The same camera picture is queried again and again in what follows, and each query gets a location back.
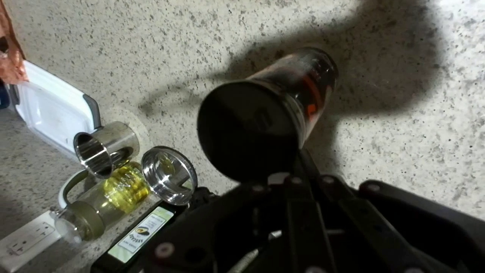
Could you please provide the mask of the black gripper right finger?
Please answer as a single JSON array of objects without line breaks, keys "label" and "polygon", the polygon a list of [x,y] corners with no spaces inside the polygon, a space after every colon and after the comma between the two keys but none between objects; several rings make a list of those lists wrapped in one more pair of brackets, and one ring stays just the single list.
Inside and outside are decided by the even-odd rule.
[{"label": "black gripper right finger", "polygon": [[313,189],[337,273],[485,273],[484,220],[381,180],[320,174]]}]

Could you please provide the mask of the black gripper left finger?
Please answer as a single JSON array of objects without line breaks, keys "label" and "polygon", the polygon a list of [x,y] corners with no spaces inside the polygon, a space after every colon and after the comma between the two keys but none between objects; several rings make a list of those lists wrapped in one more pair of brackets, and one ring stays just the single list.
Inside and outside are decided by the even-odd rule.
[{"label": "black gripper left finger", "polygon": [[261,183],[243,183],[192,208],[149,241],[145,273],[228,273],[248,253],[245,273],[290,273],[283,199]]}]

